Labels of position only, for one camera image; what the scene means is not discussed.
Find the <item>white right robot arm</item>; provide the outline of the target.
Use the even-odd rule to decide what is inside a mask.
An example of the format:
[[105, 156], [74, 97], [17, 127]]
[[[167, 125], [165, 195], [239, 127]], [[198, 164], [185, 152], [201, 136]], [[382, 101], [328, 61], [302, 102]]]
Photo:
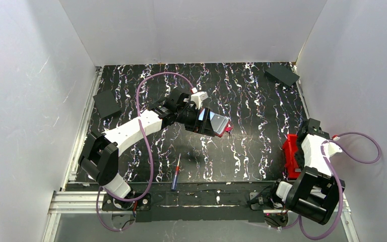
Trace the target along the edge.
[[327, 141], [330, 135], [320, 121], [309, 118], [296, 135], [289, 134], [282, 146], [288, 181], [279, 180], [273, 199], [287, 210], [325, 225], [339, 202], [337, 181], [325, 160], [342, 150]]

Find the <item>red plastic bin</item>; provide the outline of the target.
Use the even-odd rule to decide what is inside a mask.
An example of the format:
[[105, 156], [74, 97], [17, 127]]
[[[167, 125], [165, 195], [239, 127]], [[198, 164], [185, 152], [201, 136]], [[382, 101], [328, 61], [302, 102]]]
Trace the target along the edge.
[[298, 151], [296, 140], [297, 135], [288, 134], [286, 141], [282, 145], [287, 178], [291, 180], [296, 180], [301, 174], [301, 169], [295, 159], [295, 153]]

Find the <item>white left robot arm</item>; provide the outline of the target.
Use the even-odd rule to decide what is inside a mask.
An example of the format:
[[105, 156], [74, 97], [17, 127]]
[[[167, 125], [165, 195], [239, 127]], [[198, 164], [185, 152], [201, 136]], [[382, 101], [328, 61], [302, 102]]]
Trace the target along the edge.
[[221, 137], [231, 131], [228, 117], [202, 106], [207, 98], [208, 94], [204, 91], [192, 89], [186, 93], [174, 89], [129, 122], [103, 133], [89, 133], [78, 160], [79, 166], [115, 199], [133, 202], [143, 198], [152, 183], [148, 183], [141, 195], [130, 198], [132, 189], [118, 171], [119, 157], [140, 140], [144, 140], [150, 148], [147, 136], [174, 123], [184, 125], [189, 132], [210, 137]]

